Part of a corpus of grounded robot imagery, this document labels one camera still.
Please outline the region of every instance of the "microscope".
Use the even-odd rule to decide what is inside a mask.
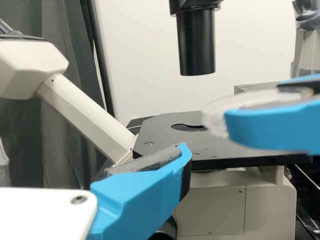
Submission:
[[[214,16],[221,2],[169,1],[170,14],[177,23],[181,75],[215,72]],[[297,192],[285,177],[284,166],[311,163],[308,152],[287,151],[272,144],[272,149],[278,149],[253,149],[270,142],[258,141],[254,129],[248,134],[250,139],[244,137],[241,123],[255,126],[257,121],[244,119],[247,112],[241,111],[227,115],[227,125],[237,119],[228,125],[230,137],[237,143],[245,140],[253,148],[210,134],[200,111],[145,117],[132,121],[129,131],[63,76],[68,61],[51,43],[15,32],[1,20],[0,34],[4,34],[0,35],[0,97],[24,100],[38,96],[114,163],[112,168],[102,169],[107,178],[94,182],[91,193],[47,189],[43,194],[39,189],[0,188],[8,206],[16,211],[19,207],[29,217],[28,208],[32,204],[37,207],[37,202],[29,200],[28,208],[12,206],[16,198],[10,196],[35,193],[36,200],[52,206],[55,203],[46,202],[45,196],[51,200],[61,196],[63,208],[52,208],[50,214],[56,213],[56,218],[50,223],[67,230],[68,222],[78,219],[81,225],[72,225],[70,238],[73,233],[80,239],[145,239],[168,219],[155,238],[294,240]],[[260,132],[270,139],[268,131]],[[78,205],[84,199],[88,199],[89,207],[75,215],[79,211],[77,206],[69,207],[70,202]],[[43,232],[47,229],[50,233],[48,223],[41,218],[47,206],[38,207],[32,217]],[[12,216],[12,209],[5,210]],[[35,224],[29,222],[21,218],[19,223],[30,231],[28,226]],[[14,228],[8,229],[9,234],[14,232],[10,230]]]
[[[312,69],[319,62],[319,58],[311,57],[319,35],[304,29],[309,20],[312,26],[318,21],[316,2],[293,2],[298,31],[292,72]],[[181,75],[216,71],[214,17],[221,4],[222,0],[169,1],[170,14],[176,17]],[[297,192],[285,177],[284,166],[311,163],[310,155],[286,151],[279,147],[281,143],[276,150],[249,148],[274,149],[258,146],[255,131],[247,133],[257,137],[256,144],[246,143],[249,147],[213,136],[203,125],[200,111],[145,117],[128,126],[138,134],[133,158],[147,156],[175,142],[186,143],[192,152],[190,190],[172,214],[178,240],[295,239]],[[236,133],[240,130],[236,128],[233,134],[239,136]],[[243,142],[239,137],[238,143],[245,142],[243,135]],[[276,142],[272,137],[267,139]]]

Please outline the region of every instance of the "white panel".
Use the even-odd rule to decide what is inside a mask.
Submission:
[[[178,234],[184,236],[243,234],[245,186],[196,187],[175,209]]]
[[[73,204],[76,197],[86,201]],[[89,191],[0,188],[0,239],[84,240],[96,215]]]
[[[168,0],[95,0],[115,112],[136,117],[202,109],[234,85],[288,79],[291,0],[225,0],[215,14],[216,73],[180,76]]]

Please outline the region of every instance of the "gray curtain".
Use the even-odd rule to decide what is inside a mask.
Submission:
[[[103,106],[84,3],[2,0],[0,18],[25,35],[53,43],[69,60],[64,75]],[[9,158],[11,186],[88,189],[105,161],[91,143],[38,98],[0,99],[0,136]]]

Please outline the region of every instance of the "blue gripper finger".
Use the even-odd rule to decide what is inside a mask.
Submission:
[[[192,153],[152,171],[119,173],[91,184],[98,210],[88,240],[146,240],[171,215],[189,190]]]
[[[242,145],[320,155],[320,97],[273,107],[229,109],[229,137]]]

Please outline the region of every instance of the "black cable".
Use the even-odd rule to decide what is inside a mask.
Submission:
[[[89,17],[90,17],[90,22],[91,22],[91,28],[92,28],[92,33],[93,33],[93,40],[95,44],[95,50],[96,50],[96,56],[98,60],[98,65],[100,69],[100,75],[101,75],[101,81],[102,81],[102,90],[104,94],[104,99],[105,99],[105,104],[106,104],[106,110],[107,112],[115,117],[115,110],[114,110],[114,105],[113,105],[113,100],[112,100],[112,94],[110,90],[110,83],[109,83],[109,78],[108,78],[108,71],[107,71],[107,65],[106,65],[106,60],[105,60],[105,55],[103,51],[103,45],[102,45],[102,40],[101,36],[98,30],[98,23],[96,22],[95,18],[95,10],[93,6],[93,0],[87,0],[88,2],[88,12],[89,12]]]

